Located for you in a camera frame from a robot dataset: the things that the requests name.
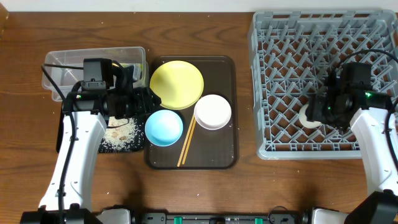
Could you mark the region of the green snack wrapper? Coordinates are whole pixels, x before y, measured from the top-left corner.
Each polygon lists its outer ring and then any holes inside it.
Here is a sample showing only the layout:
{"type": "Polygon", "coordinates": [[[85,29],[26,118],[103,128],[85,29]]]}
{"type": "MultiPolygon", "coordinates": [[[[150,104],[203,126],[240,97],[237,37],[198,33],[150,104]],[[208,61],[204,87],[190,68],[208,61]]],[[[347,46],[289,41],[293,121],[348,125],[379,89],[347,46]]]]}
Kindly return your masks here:
{"type": "Polygon", "coordinates": [[[143,66],[141,63],[122,63],[121,66],[130,71],[132,75],[142,75],[143,66]]]}

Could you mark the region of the small white green cup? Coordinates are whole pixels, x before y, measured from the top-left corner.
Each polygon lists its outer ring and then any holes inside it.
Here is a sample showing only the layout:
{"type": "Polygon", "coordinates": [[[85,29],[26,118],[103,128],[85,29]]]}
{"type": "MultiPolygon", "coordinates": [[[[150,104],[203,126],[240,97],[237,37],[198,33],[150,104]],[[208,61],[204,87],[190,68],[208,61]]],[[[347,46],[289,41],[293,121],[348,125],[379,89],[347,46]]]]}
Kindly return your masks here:
{"type": "Polygon", "coordinates": [[[299,111],[299,121],[304,128],[313,129],[322,125],[319,121],[309,121],[307,115],[305,114],[308,108],[308,104],[304,105],[299,111]]]}

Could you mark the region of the light blue bowl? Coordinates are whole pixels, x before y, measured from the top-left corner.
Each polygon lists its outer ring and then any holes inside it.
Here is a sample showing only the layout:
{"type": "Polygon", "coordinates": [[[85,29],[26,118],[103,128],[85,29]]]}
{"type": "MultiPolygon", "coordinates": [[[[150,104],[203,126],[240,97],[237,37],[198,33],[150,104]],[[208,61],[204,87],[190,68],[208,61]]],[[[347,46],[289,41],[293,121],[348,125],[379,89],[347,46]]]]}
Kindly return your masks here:
{"type": "Polygon", "coordinates": [[[183,133],[181,117],[171,110],[159,110],[151,114],[145,124],[146,138],[160,147],[176,143],[183,133]]]}

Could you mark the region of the pink white shallow bowl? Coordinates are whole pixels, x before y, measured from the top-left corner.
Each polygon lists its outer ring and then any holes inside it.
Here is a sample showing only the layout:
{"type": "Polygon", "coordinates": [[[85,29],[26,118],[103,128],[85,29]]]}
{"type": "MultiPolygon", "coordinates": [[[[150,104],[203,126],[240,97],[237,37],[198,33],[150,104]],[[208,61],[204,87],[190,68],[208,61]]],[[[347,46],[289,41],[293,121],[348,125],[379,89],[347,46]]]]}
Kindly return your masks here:
{"type": "Polygon", "coordinates": [[[229,122],[232,109],[226,98],[206,95],[197,101],[193,115],[201,127],[213,131],[221,129],[229,122]]]}

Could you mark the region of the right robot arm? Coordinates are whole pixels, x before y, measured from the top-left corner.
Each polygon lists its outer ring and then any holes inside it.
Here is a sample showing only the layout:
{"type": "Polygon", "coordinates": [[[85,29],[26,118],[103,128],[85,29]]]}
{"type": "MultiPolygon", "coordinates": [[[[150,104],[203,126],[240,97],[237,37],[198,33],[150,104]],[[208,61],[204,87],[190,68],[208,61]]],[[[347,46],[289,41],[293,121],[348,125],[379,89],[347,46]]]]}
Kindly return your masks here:
{"type": "Polygon", "coordinates": [[[373,91],[371,66],[346,63],[341,74],[326,81],[325,95],[315,95],[300,109],[306,128],[323,124],[350,129],[361,152],[368,197],[352,212],[313,208],[304,223],[393,223],[397,215],[396,104],[386,93],[373,91]]]}

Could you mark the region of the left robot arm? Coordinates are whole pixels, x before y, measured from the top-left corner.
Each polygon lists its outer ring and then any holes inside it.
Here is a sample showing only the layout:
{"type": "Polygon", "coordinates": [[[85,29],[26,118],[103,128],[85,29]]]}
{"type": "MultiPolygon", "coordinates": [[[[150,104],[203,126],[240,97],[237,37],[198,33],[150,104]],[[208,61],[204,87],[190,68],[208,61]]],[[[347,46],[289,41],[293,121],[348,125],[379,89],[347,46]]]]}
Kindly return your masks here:
{"type": "Polygon", "coordinates": [[[48,189],[21,223],[132,223],[128,208],[114,206],[96,215],[91,190],[98,149],[110,117],[148,116],[161,99],[148,87],[133,86],[132,70],[108,58],[86,58],[83,79],[62,95],[63,125],[57,163],[48,189]]]}

